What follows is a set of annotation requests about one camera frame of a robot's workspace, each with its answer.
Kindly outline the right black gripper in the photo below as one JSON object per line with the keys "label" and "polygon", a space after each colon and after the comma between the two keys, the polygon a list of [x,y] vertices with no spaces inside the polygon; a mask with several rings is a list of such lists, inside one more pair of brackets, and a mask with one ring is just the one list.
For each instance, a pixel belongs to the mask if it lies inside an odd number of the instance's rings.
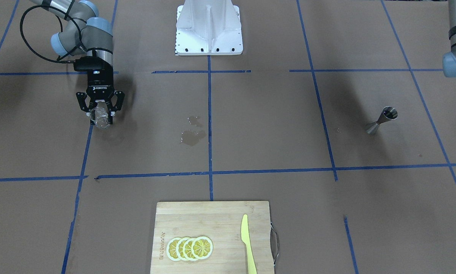
{"label": "right black gripper", "polygon": [[113,124],[114,113],[120,111],[125,99],[125,93],[114,89],[114,70],[88,70],[86,92],[76,92],[75,96],[80,109],[88,118],[92,118],[91,111],[97,107],[96,101],[104,101],[107,109],[107,121]]}

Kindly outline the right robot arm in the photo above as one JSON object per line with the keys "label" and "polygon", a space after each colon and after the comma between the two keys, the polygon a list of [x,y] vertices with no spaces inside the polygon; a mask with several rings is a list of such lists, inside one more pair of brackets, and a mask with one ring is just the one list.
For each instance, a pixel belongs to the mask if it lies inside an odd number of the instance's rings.
{"label": "right robot arm", "polygon": [[[26,40],[23,23],[29,12],[43,9],[67,25],[51,36],[50,44],[57,54],[49,59],[36,52]],[[23,12],[19,31],[28,49],[39,58],[54,64],[72,64],[74,71],[87,74],[87,89],[75,94],[80,109],[89,123],[105,129],[113,124],[116,112],[123,106],[125,94],[114,87],[113,28],[101,18],[99,9],[88,0],[35,0]]]}

